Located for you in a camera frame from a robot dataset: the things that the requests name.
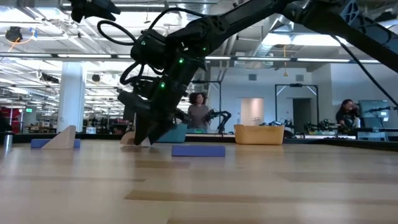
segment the ceiling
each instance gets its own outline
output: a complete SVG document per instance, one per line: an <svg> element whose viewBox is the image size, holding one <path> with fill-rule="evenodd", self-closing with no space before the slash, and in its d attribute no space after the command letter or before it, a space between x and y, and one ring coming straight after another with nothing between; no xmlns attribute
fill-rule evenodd
<svg viewBox="0 0 398 224"><path fill-rule="evenodd" d="M80 24L70 19L70 7L67 1L62 7L55 7L50 3L57 0L49 0L46 7L13 7L13 5L0 6L0 52L29 52L49 54L129 54L130 47L116 45L103 38L96 29L97 23L101 20L90 17ZM117 0L115 4L122 4L121 15L116 15L116 22L125 27L129 32L138 37L141 31L148 28L159 12L164 8L164 1L133 1ZM196 1L168 1L169 6L184 7L204 14L220 14L233 8L232 0L196 0ZM382 12L384 8L397 8L397 2L359 0L360 6L365 9L369 16ZM157 32L168 35L181 29L188 22L196 19L185 13L166 14L155 26ZM282 23L277 29L273 27L276 21ZM6 31L10 26L21 27L23 39L21 43L13 44L5 38ZM390 26L391 30L397 30L397 25ZM116 40L129 41L120 30L110 26L104 26L104 32ZM369 59L361 51L350 47L361 59ZM316 34L299 24L285 21L278 15L274 15L261 22L253 24L231 38L212 55L237 55L255 57L302 57L302 58L349 58L341 50L338 43L329 37ZM87 60L84 63L88 71L86 89L86 110L102 111L107 113L107 108L114 108L120 111L122 104L116 100L116 89L123 88L118 82L120 74L131 64L131 62L107 62ZM211 67L232 67L255 69L274 68L279 69L285 66L284 62L243 62L243 63L214 63ZM306 68L308 72L319 66L319 63L288 63L288 67ZM0 58L0 98L21 97L21 105L29 104L31 101L57 104L59 85L52 85L40 81L38 71L61 79L62 61L56 60L19 60L18 58ZM92 76L100 75L101 80L94 82ZM145 69L145 75L154 76L154 72ZM219 78L209 73L198 71L194 79L209 79L214 81ZM30 85L31 87L10 89L6 85ZM190 91L206 91L208 85L194 84ZM11 101L0 101L7 105ZM185 110L188 104L181 102L181 109Z"/></svg>

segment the doorway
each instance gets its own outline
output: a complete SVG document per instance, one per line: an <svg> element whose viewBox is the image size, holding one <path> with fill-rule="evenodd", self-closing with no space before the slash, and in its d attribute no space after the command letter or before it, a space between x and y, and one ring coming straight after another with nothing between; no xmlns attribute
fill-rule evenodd
<svg viewBox="0 0 398 224"><path fill-rule="evenodd" d="M305 133L304 124L311 121L311 98L293 99L293 124L296 133Z"/></svg>
<svg viewBox="0 0 398 224"><path fill-rule="evenodd" d="M259 125L264 122L264 99L241 98L241 124Z"/></svg>

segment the woman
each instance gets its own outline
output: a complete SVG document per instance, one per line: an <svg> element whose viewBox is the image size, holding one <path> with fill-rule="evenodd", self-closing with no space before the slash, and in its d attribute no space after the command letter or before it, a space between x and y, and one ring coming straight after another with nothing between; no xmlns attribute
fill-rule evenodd
<svg viewBox="0 0 398 224"><path fill-rule="evenodd" d="M207 133L209 123L206 122L205 118L209 112L209 107L205 105L206 95L204 93L191 93L189 95L189 103L191 104L188 108L191 132Z"/></svg>
<svg viewBox="0 0 398 224"><path fill-rule="evenodd" d="M358 106L351 99L343 100L336 114L337 123L342 127L352 128L355 125L355 118L357 117L359 117Z"/></svg>

